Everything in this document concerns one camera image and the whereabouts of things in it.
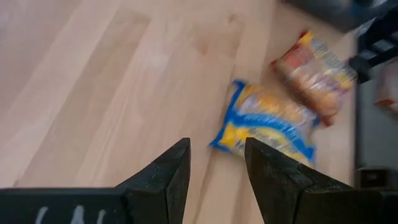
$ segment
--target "snack bag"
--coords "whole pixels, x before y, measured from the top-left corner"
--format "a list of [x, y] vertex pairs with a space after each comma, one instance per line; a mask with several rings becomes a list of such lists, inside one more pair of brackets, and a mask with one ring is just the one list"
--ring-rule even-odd
[[285, 55], [273, 61], [271, 67], [327, 126], [333, 124], [343, 94], [354, 85], [354, 70], [309, 31], [304, 32]]
[[398, 59], [389, 62], [379, 75], [376, 104], [398, 116]]
[[315, 146], [308, 141], [316, 116], [288, 97], [259, 85], [235, 80], [237, 87], [224, 125], [210, 143], [222, 151], [244, 156], [246, 138], [254, 137], [299, 162], [312, 166]]

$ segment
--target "light wood floor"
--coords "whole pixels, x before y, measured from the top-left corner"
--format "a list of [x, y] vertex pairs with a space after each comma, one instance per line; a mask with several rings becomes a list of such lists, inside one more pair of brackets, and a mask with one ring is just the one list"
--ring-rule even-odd
[[[311, 28], [276, 0], [0, 1], [0, 187], [114, 186], [182, 137], [192, 140], [184, 223], [262, 223], [244, 162], [210, 149], [234, 78]], [[350, 183], [353, 94], [318, 130], [317, 169]]]

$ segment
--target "plastic packaging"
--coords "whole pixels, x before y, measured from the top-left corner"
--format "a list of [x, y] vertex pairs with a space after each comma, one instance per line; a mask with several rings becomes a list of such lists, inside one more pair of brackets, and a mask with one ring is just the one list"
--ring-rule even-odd
[[316, 116], [306, 107], [259, 85], [234, 81], [237, 90], [224, 125], [210, 145], [244, 156], [246, 138], [254, 137], [307, 165], [313, 165], [315, 146], [309, 141]]
[[303, 32], [296, 44], [271, 67], [302, 103], [327, 125], [340, 110], [342, 96], [354, 85], [355, 72], [328, 47]]
[[376, 104], [398, 118], [398, 59], [387, 63], [377, 86]]

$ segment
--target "red snack bag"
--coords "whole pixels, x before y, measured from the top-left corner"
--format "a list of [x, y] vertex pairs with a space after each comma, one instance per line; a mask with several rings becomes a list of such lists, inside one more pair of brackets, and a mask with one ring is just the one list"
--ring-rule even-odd
[[355, 72], [314, 38], [303, 32], [296, 44], [271, 67], [305, 106], [327, 126], [341, 107], [341, 99], [354, 85]]

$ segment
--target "blue and yellow bag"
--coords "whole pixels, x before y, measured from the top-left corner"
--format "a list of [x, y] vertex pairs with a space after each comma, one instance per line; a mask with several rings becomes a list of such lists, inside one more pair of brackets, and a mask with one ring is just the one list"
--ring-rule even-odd
[[242, 80], [228, 106], [224, 125], [210, 143], [244, 156], [247, 137], [254, 137], [297, 161], [313, 166], [315, 146], [309, 141], [317, 117], [289, 97]]

